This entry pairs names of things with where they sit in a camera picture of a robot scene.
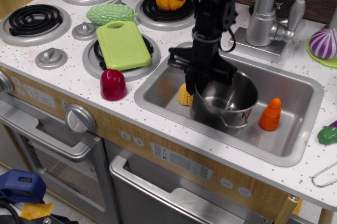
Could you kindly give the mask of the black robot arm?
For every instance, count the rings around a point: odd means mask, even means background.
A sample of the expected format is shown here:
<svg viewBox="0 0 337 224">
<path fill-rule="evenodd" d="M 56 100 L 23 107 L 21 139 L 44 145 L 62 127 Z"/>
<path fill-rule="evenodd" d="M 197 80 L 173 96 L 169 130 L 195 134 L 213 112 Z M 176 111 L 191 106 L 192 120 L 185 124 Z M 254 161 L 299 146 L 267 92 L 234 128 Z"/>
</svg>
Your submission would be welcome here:
<svg viewBox="0 0 337 224">
<path fill-rule="evenodd" d="M 168 64 L 185 72 L 186 90 L 201 93 L 213 80 L 231 85 L 237 68 L 219 55 L 221 38 L 235 24 L 235 0 L 193 0 L 195 26 L 191 48 L 170 48 Z"/>
</svg>

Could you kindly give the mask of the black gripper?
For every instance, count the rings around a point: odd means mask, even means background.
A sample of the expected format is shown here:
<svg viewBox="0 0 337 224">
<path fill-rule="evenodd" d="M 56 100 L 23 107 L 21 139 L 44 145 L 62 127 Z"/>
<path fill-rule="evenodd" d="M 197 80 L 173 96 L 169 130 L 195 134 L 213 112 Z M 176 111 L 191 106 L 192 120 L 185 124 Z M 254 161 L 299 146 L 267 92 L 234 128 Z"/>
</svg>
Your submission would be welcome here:
<svg viewBox="0 0 337 224">
<path fill-rule="evenodd" d="M 186 90 L 190 95 L 195 91 L 201 95 L 213 80 L 226 85 L 233 83 L 237 68 L 220 56 L 219 49 L 218 40 L 202 42 L 197 39 L 190 47 L 169 49 L 167 63 L 185 72 Z"/>
</svg>

